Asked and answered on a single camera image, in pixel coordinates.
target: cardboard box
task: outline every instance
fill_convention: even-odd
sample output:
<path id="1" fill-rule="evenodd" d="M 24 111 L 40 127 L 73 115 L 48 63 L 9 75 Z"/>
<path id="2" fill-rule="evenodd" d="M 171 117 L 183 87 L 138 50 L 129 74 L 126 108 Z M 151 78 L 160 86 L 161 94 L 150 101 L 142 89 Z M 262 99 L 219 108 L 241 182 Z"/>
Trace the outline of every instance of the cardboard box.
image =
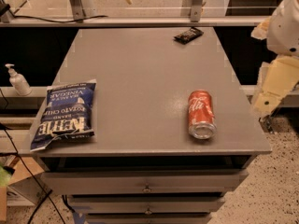
<path id="1" fill-rule="evenodd" d="M 23 157 L 22 159 L 37 181 L 45 188 L 39 178 L 44 170 L 33 158 Z M 0 189 L 0 220 L 6 220 L 7 206 L 33 206 L 44 196 L 43 190 L 32 178 L 22 161 L 18 161 L 13 168 L 15 172 L 8 186 Z"/>

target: speckled floor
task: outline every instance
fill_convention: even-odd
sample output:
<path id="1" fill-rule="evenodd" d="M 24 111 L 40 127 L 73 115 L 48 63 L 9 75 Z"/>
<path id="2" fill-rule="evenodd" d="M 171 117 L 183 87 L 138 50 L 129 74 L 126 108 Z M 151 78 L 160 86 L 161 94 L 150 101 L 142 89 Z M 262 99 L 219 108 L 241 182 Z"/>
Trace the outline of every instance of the speckled floor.
<path id="1" fill-rule="evenodd" d="M 273 120 L 276 134 L 266 133 L 273 148 L 248 168 L 249 177 L 225 195 L 226 202 L 209 224 L 299 224 L 299 112 L 286 111 Z M 65 223 L 74 223 L 60 196 L 51 194 Z M 7 224 L 27 223 L 34 207 L 9 207 Z M 32 223 L 63 223 L 46 201 Z"/>

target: green object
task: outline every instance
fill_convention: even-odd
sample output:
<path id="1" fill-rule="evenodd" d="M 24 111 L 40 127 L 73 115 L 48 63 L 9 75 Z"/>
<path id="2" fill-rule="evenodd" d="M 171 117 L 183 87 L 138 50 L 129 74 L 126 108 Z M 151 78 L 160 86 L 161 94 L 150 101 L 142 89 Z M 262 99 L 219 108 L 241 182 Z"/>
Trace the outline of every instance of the green object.
<path id="1" fill-rule="evenodd" d="M 2 166 L 0 166 L 0 187 L 7 187 L 10 178 L 11 178 L 11 174 L 7 170 L 5 170 Z"/>

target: desk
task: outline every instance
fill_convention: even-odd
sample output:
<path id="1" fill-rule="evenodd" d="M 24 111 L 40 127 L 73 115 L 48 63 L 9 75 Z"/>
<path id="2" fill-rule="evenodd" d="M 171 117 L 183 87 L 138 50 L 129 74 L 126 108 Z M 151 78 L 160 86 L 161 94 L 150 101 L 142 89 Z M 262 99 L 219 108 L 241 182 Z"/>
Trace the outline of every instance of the desk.
<path id="1" fill-rule="evenodd" d="M 213 28 L 200 29 L 186 46 L 173 41 L 186 28 L 78 32 L 54 84 L 97 79 L 95 137 L 37 156 L 50 188 L 96 214 L 90 223 L 207 223 L 250 162 L 271 151 Z M 198 89 L 212 95 L 218 128 L 206 141 L 188 134 L 188 97 Z"/>

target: drawer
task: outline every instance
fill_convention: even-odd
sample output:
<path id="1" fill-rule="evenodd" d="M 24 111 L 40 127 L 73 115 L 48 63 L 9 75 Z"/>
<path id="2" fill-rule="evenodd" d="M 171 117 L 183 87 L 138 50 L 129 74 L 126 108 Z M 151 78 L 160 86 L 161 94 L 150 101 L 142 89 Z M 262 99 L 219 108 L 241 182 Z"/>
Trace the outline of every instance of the drawer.
<path id="1" fill-rule="evenodd" d="M 210 214 L 87 215 L 90 224 L 206 224 Z"/>
<path id="2" fill-rule="evenodd" d="M 44 173 L 42 180 L 63 195 L 232 191 L 246 170 L 107 171 Z"/>
<path id="3" fill-rule="evenodd" d="M 157 214 L 157 213 L 209 213 L 217 211 L 224 199 L 219 197 L 184 196 L 112 196 L 75 197 L 69 204 L 84 214 Z"/>

